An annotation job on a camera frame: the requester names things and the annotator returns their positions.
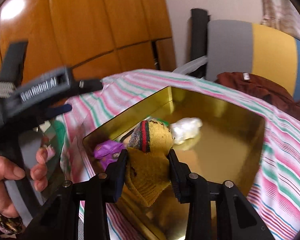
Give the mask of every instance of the white wall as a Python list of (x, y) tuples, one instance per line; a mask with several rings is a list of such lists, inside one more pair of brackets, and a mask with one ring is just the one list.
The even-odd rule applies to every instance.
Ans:
[(166, 0), (172, 27), (177, 66), (188, 62), (190, 51), (190, 10), (208, 10), (211, 20), (228, 19), (260, 23), (262, 0)]

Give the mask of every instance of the gold metallic box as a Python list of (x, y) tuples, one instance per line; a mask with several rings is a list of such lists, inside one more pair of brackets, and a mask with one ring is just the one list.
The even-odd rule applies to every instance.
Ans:
[[(203, 126), (199, 136), (173, 147), (179, 161), (187, 163), (192, 172), (208, 181), (231, 180), (247, 195), (258, 171), (265, 120), (217, 98), (174, 87), (164, 88), (97, 128), (83, 139), (83, 145), (92, 153), (97, 144), (115, 140), (149, 116), (169, 123), (185, 117), (200, 118)], [(102, 172), (98, 162), (90, 160), (96, 172)], [(151, 207), (144, 207), (124, 186), (117, 206), (146, 239), (184, 239), (189, 204), (180, 204), (172, 187), (164, 190)], [(213, 202), (211, 218), (215, 229)]]

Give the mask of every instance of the patterned curtain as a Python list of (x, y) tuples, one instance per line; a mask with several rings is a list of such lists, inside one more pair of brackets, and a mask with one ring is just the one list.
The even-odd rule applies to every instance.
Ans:
[(300, 40), (300, 14), (290, 0), (263, 0), (263, 11), (262, 25)]

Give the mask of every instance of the multicolored headboard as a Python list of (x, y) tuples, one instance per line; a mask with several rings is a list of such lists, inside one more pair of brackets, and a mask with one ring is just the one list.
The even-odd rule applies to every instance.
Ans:
[(300, 100), (300, 41), (267, 26), (215, 20), (208, 24), (207, 80), (222, 72), (244, 72), (283, 86)]

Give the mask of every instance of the patterned sleeve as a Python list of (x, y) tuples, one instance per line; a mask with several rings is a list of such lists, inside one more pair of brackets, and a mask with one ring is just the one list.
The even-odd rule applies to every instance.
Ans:
[(20, 217), (7, 218), (0, 214), (0, 231), (6, 235), (20, 234), (23, 229), (23, 223)]

